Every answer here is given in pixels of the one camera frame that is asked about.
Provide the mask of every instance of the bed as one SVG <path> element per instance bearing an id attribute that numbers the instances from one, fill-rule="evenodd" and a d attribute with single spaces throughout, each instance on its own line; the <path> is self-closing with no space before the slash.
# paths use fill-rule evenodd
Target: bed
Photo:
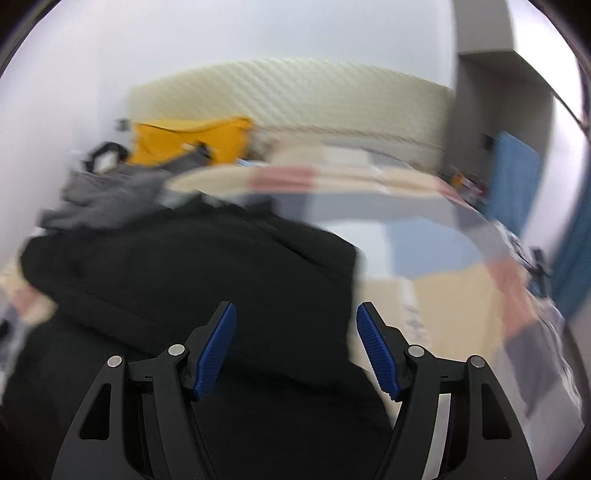
<path id="1" fill-rule="evenodd" d="M 289 59 L 156 80 L 132 90 L 129 111 L 135 122 L 251 118 L 251 154 L 265 164 L 188 172 L 166 184 L 162 204 L 180 206 L 200 192 L 242 205 L 270 198 L 280 216 L 354 244 L 362 259 L 354 306 L 372 301 L 388 325 L 437 356 L 486 358 L 546 478 L 583 428 L 561 351 L 561 317 L 527 290 L 528 274 L 502 225 L 484 220 L 434 175 L 452 98 L 445 87 L 390 70 Z M 17 262 L 1 284 L 23 337 L 56 308 L 27 284 Z M 350 360 L 380 391 L 353 325 Z M 384 404 L 395 422 L 396 404 L 387 395 Z M 437 475 L 448 408 L 441 395 L 425 479 Z"/>

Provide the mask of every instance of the blue gripper pad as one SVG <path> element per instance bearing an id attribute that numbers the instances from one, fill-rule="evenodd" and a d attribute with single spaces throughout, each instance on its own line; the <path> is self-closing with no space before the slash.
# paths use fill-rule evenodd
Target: blue gripper pad
<path id="1" fill-rule="evenodd" d="M 193 390 L 198 400 L 201 400 L 215 385 L 235 330 L 236 307 L 229 304 L 197 364 L 197 381 Z"/>
<path id="2" fill-rule="evenodd" d="M 392 400 L 398 401 L 402 389 L 396 380 L 396 363 L 371 315 L 363 305 L 357 308 L 357 331 L 380 388 L 389 394 Z"/>

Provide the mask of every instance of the bedsheet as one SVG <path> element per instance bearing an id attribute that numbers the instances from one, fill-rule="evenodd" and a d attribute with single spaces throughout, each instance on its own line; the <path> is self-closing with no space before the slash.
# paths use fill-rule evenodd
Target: bedsheet
<path id="1" fill-rule="evenodd" d="M 203 192 L 239 204 L 270 197 L 278 215 L 332 231 L 359 250 L 354 307 L 372 301 L 386 324 L 433 354 L 486 358 L 521 422 L 540 478 L 560 463 L 580 433 L 580 397 L 560 346 L 560 314 L 526 289 L 527 272 L 502 228 L 429 174 L 396 167 L 217 166 L 165 185 L 161 201 L 178 206 Z M 13 262 L 0 287 L 13 325 L 47 320 L 55 305 Z M 350 324 L 349 355 L 380 391 Z M 10 372 L 11 366 L 2 368 Z M 398 405 L 384 394 L 395 421 Z M 449 396 L 441 395 L 424 478 L 443 451 Z"/>

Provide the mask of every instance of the black jacket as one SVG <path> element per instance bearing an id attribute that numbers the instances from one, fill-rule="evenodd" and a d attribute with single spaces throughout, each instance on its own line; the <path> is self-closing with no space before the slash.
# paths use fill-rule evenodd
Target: black jacket
<path id="1" fill-rule="evenodd" d="M 35 238 L 21 263 L 59 310 L 31 335 L 3 415 L 14 419 L 27 388 L 43 396 L 28 401 L 51 421 L 43 474 L 110 355 L 156 356 L 222 300 L 236 305 L 238 327 L 214 392 L 194 408 L 220 478 L 373 474 L 390 426 L 348 360 L 355 249 L 344 240 L 268 208 L 196 199 L 117 231 Z"/>

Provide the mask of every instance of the yellow bag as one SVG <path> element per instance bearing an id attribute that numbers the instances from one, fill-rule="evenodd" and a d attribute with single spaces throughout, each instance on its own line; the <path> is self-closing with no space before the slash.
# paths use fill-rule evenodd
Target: yellow bag
<path id="1" fill-rule="evenodd" d="M 161 119 L 134 124 L 137 134 L 135 152 L 128 163 L 156 166 L 166 163 L 199 142 L 212 152 L 210 164 L 233 163 L 248 148 L 249 118 L 218 120 Z"/>

